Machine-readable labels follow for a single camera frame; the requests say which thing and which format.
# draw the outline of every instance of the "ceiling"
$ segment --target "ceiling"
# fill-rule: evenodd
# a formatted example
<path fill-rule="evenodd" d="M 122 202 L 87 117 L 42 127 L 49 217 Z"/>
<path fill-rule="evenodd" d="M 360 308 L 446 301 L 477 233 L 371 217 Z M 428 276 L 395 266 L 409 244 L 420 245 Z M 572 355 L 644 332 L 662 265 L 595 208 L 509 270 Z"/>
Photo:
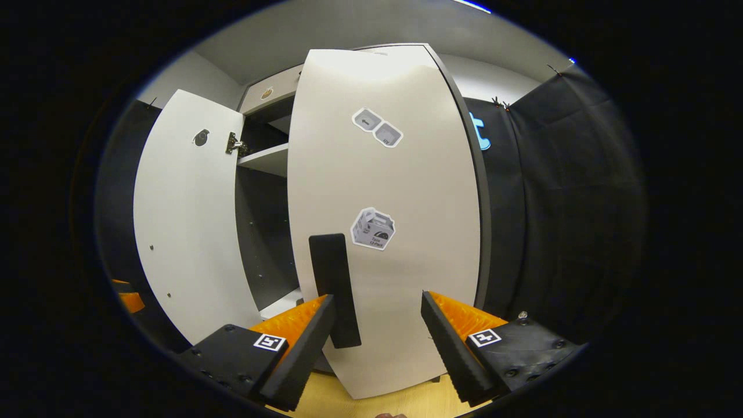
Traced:
<path fill-rule="evenodd" d="M 195 47 L 239 84 L 302 63 L 310 49 L 427 42 L 539 82 L 568 58 L 502 19 L 451 0 L 289 0 L 235 23 Z"/>

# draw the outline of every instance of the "white door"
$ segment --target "white door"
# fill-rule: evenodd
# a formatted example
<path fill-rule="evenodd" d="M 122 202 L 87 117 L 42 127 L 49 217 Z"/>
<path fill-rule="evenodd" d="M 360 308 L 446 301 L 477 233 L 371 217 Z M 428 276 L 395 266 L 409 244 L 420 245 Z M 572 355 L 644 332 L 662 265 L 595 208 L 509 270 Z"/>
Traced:
<path fill-rule="evenodd" d="M 240 113 L 178 90 L 155 121 L 137 169 L 134 234 L 142 267 L 191 344 L 222 325 L 261 320 L 237 240 L 237 150 L 225 152 L 242 125 Z"/>
<path fill-rule="evenodd" d="M 446 80 L 417 48 L 418 63 L 410 54 L 310 51 L 292 111 L 287 181 L 299 285 L 306 300 L 317 296 L 308 238 L 344 233 L 362 344 L 328 341 L 323 352 L 355 399 L 446 372 L 421 318 L 423 290 L 475 300 L 480 213 L 470 143 Z M 361 124 L 381 119 L 402 135 L 354 124 L 363 108 L 371 113 Z M 359 212 L 371 207 L 394 220 L 383 251 L 351 241 Z"/>

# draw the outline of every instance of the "cabinet door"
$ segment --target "cabinet door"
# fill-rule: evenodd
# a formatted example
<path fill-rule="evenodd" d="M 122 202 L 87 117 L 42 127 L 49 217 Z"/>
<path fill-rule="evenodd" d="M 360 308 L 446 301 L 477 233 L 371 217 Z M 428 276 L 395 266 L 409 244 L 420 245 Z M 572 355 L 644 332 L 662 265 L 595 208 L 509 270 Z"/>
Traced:
<path fill-rule="evenodd" d="M 242 126 L 238 112 L 178 90 L 155 121 L 137 169 L 134 234 L 142 267 L 191 344 L 225 324 L 260 322 L 237 240 L 237 150 L 225 152 L 230 133 L 239 140 Z"/>
<path fill-rule="evenodd" d="M 335 349 L 328 341 L 323 352 L 356 399 L 446 372 L 421 318 L 423 290 L 475 299 L 480 212 L 473 157 L 455 98 L 429 60 L 312 50 L 296 90 L 287 173 L 295 265 L 305 299 L 315 298 L 308 239 L 345 234 L 362 344 Z M 354 124 L 362 108 L 402 132 L 394 147 Z M 394 220 L 383 251 L 351 241 L 351 226 L 370 207 Z"/>

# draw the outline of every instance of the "white wall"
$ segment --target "white wall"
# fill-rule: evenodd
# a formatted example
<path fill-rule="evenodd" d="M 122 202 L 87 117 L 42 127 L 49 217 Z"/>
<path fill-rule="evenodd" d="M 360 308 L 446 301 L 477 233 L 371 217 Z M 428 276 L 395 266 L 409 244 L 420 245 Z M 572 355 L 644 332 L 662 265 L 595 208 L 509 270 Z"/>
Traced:
<path fill-rule="evenodd" d="M 455 55 L 439 54 L 441 61 L 454 77 L 464 97 L 491 101 L 498 96 L 501 103 L 514 103 L 540 82 L 519 73 L 482 61 Z"/>
<path fill-rule="evenodd" d="M 245 86 L 198 53 L 189 51 L 156 76 L 137 99 L 150 103 L 157 97 L 152 105 L 162 109 L 178 89 L 237 109 Z"/>

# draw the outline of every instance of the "shelf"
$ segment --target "shelf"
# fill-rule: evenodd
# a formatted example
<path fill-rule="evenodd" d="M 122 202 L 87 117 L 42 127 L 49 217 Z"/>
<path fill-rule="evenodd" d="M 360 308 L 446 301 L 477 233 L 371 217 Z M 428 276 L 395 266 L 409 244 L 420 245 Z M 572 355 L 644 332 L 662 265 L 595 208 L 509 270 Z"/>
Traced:
<path fill-rule="evenodd" d="M 237 161 L 238 167 L 263 171 L 276 176 L 286 177 L 286 158 L 289 144 L 281 144 L 256 152 Z"/>
<path fill-rule="evenodd" d="M 301 298 L 302 291 L 299 290 L 299 288 L 292 290 L 283 298 L 277 300 L 276 302 L 273 302 L 271 305 L 268 305 L 263 310 L 261 310 L 259 312 L 261 314 L 261 319 L 265 321 L 269 318 L 273 318 L 278 314 L 284 313 L 289 309 L 294 308 L 296 306 L 296 302 Z"/>

